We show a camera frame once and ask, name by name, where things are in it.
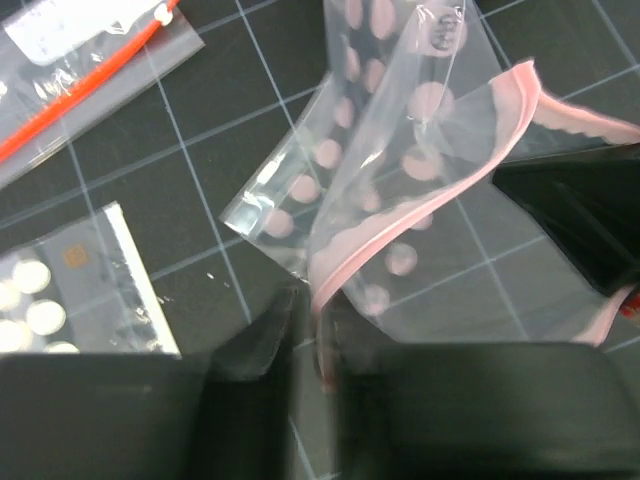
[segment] transparent ziplock bag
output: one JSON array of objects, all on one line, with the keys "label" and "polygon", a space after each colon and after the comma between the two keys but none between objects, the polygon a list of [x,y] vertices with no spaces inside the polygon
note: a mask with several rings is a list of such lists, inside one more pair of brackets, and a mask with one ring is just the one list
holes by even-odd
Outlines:
[{"label": "transparent ziplock bag", "polygon": [[[620,198],[594,197],[571,169],[635,168],[637,149],[622,146],[640,143],[640,128],[545,92],[534,60],[502,72],[472,1],[425,0],[401,14],[407,5],[325,2],[337,100],[318,94],[225,221],[285,266],[297,255],[316,315],[342,289],[405,342],[601,343],[638,280],[635,247],[616,244],[629,232],[605,219]],[[374,59],[370,83],[372,51],[390,53]],[[522,178],[541,163],[536,189]],[[300,190],[318,192],[304,214],[301,178]],[[543,188],[567,204],[564,216]],[[238,229],[244,199],[260,195],[252,228]],[[589,228],[588,241],[576,233]]]},{"label": "transparent ziplock bag", "polygon": [[3,20],[0,187],[203,46],[175,3],[38,0]]},{"label": "transparent ziplock bag", "polygon": [[0,257],[0,354],[178,347],[118,204]]}]

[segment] plastic wrap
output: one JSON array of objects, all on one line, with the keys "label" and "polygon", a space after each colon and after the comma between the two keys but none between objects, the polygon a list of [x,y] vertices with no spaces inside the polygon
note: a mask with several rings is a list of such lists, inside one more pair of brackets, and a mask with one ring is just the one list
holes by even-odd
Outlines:
[{"label": "plastic wrap", "polygon": [[0,258],[0,354],[178,354],[120,206]]},{"label": "plastic wrap", "polygon": [[184,17],[168,13],[175,3],[38,0],[2,22],[0,186],[202,47]]},{"label": "plastic wrap", "polygon": [[343,289],[402,341],[602,342],[632,285],[597,288],[491,174],[640,128],[546,93],[533,60],[502,72],[472,1],[325,15],[332,76],[226,223],[308,280],[316,315]]}]

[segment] black tiled surface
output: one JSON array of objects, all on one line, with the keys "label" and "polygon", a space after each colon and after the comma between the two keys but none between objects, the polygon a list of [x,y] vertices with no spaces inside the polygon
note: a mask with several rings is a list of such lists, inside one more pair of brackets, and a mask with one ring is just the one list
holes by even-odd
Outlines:
[{"label": "black tiled surface", "polygon": [[204,49],[162,82],[184,140],[278,100],[242,19],[202,39]]},{"label": "black tiled surface", "polygon": [[[598,1],[638,59],[640,43],[635,32],[640,7],[635,0]],[[606,81],[629,69],[630,63],[592,1],[477,3],[483,12],[502,9],[487,18],[496,40],[512,62],[535,56],[540,75],[551,92],[570,95],[573,102],[640,122],[638,70]],[[246,18],[282,96],[314,87],[323,75],[326,61],[322,2],[240,0],[240,4],[249,9]],[[288,122],[281,108],[274,105],[277,97],[246,25],[239,18],[235,0],[182,0],[180,8],[201,29],[207,45],[163,79],[162,85],[188,145],[207,206],[217,216],[277,145]],[[589,88],[595,82],[601,84]],[[310,98],[311,94],[307,94],[287,103],[294,120]],[[252,115],[270,105],[270,111]],[[76,140],[74,146],[94,206],[111,201],[122,205],[178,344],[184,352],[202,351],[228,339],[245,325],[246,318],[223,256],[203,255],[218,245],[166,109],[158,87],[152,86]],[[253,118],[239,121],[243,116]],[[216,130],[229,122],[236,125]],[[492,235],[498,227],[491,222],[482,223],[480,217],[485,214],[474,210],[474,203],[481,203],[473,197],[477,193],[470,192],[464,205],[480,236],[496,240],[493,244],[485,242],[489,255],[499,254],[530,236],[527,231],[515,232],[514,238]],[[48,210],[40,208],[37,213],[24,214],[47,203],[52,205]],[[88,214],[65,149],[0,191],[0,250],[31,241]],[[218,227],[223,240],[236,239],[219,222]],[[230,246],[226,253],[242,298],[255,316],[288,275],[248,244]],[[476,250],[472,253],[474,260],[479,260]],[[475,275],[474,285],[493,289],[486,269],[478,269]],[[495,308],[483,316],[493,316],[497,322],[478,326],[478,337],[488,335],[491,329],[513,330],[512,320],[495,291],[473,294],[491,295],[495,300]],[[473,312],[450,307],[445,299],[446,292],[434,296],[432,308],[451,308],[455,315],[473,322]],[[416,325],[415,330],[423,334],[424,325]],[[640,402],[640,382],[635,372],[640,341],[631,343],[638,334],[640,329],[630,322],[618,321],[603,347],[612,350],[612,358]],[[621,344],[626,345],[624,342],[629,346],[620,348]],[[292,478],[305,480],[312,480],[305,466],[307,461],[316,478],[330,474],[332,468],[329,399],[316,382],[311,350],[307,347],[296,352],[301,383],[299,405],[293,414],[303,450],[293,461]]]},{"label": "black tiled surface", "polygon": [[614,28],[626,44],[636,62],[640,61],[638,35],[638,3],[634,0],[598,0]]},{"label": "black tiled surface", "polygon": [[216,244],[182,152],[97,187],[90,196],[95,208],[120,203],[148,272]]},{"label": "black tiled surface", "polygon": [[[490,11],[504,2],[479,2]],[[591,2],[526,0],[488,23],[512,63],[533,57],[544,86],[564,96],[629,67]]]},{"label": "black tiled surface", "polygon": [[249,19],[283,97],[317,85],[327,69],[324,40],[305,21],[305,10],[321,2],[313,0],[309,4],[280,1]]},{"label": "black tiled surface", "polygon": [[84,178],[90,183],[167,148],[175,146],[177,150],[178,137],[160,89],[152,85],[73,145]]}]

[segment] red zipper seal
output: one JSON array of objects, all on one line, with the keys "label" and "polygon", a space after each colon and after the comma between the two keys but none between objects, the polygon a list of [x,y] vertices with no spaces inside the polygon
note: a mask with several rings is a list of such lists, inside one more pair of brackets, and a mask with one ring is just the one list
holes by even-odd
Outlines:
[{"label": "red zipper seal", "polygon": [[[165,2],[167,11],[171,12],[179,0]],[[51,126],[62,115],[74,108],[91,93],[97,90],[114,73],[120,70],[131,58],[144,47],[153,34],[162,26],[160,20],[154,19],[129,43],[118,50],[114,55],[89,75],[78,81],[70,90],[69,95],[58,97],[41,112],[34,115],[20,130],[12,134],[0,145],[0,163],[16,153],[28,141],[47,127]]]}]

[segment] clear plastic bag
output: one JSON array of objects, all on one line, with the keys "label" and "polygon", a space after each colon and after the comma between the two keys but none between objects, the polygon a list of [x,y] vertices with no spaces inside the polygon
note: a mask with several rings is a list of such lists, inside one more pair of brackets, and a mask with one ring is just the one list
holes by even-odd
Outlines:
[{"label": "clear plastic bag", "polygon": [[343,289],[406,342],[602,342],[632,286],[594,288],[491,173],[640,128],[547,94],[532,60],[502,72],[470,0],[325,13],[332,77],[226,223],[309,281],[316,315]]},{"label": "clear plastic bag", "polygon": [[175,3],[38,0],[2,22],[0,187],[203,46]]},{"label": "clear plastic bag", "polygon": [[117,204],[0,258],[0,354],[178,354]]}]

